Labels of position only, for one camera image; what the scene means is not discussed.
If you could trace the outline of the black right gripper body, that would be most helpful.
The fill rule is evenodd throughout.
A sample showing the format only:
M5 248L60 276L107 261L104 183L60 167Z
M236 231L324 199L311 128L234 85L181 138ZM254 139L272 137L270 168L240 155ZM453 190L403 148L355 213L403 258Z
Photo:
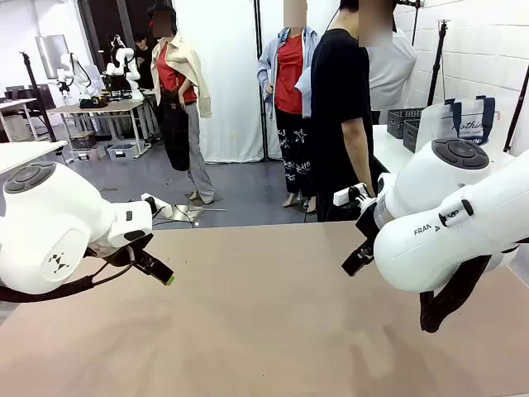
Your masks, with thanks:
M356 221L356 227L366 237L365 245L372 248L374 245L375 238L379 233L379 227L377 226L374 219L374 210L377 207L377 200L375 198L368 198L362 201L359 205L360 216Z

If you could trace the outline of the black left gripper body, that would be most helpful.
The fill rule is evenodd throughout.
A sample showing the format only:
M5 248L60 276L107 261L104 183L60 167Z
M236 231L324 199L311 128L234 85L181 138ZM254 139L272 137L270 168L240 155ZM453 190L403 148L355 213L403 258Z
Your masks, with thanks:
M145 251L145 248L153 239L152 233L128 242L120 248L100 248L92 244L84 252L85 257L103 258L110 265L124 267L131 263L139 268L151 268L154 265L153 257Z

